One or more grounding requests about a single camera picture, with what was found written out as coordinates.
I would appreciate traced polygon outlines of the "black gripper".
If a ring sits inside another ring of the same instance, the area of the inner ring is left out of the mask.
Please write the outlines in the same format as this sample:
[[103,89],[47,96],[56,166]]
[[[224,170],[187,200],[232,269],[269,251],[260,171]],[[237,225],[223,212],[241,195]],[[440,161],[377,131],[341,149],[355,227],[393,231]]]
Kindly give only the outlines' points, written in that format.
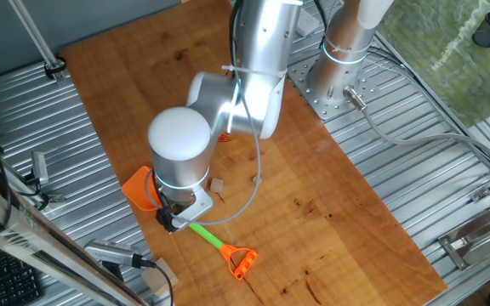
[[168,201],[168,211],[173,215],[179,215],[187,208],[191,207],[195,202],[194,198],[189,199],[188,201]]

